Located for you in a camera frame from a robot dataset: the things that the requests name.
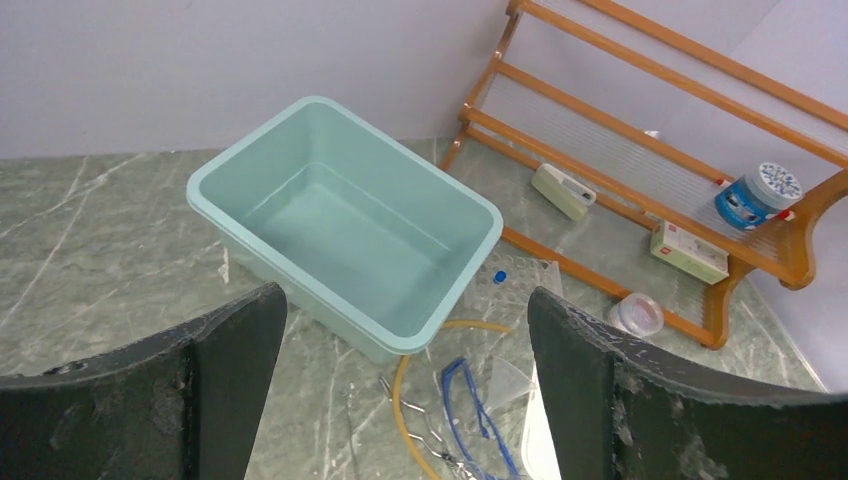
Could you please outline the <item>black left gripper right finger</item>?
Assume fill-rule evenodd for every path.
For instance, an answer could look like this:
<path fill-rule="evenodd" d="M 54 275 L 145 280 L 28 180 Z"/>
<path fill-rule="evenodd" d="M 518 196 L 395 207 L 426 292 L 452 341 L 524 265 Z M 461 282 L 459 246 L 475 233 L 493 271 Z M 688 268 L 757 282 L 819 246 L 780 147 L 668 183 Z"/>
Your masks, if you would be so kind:
<path fill-rule="evenodd" d="M 529 335 L 564 479 L 843 479 L 847 398 L 732 375 L 545 288 Z"/>

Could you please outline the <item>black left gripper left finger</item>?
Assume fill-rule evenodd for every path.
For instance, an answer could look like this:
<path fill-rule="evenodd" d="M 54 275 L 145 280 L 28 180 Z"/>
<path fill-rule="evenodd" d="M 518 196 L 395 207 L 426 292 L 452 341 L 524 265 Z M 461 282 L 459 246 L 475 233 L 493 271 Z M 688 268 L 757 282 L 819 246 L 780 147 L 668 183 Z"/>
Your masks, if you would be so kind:
<path fill-rule="evenodd" d="M 38 375 L 1 380 L 5 479 L 241 479 L 280 352 L 284 291 Z"/>

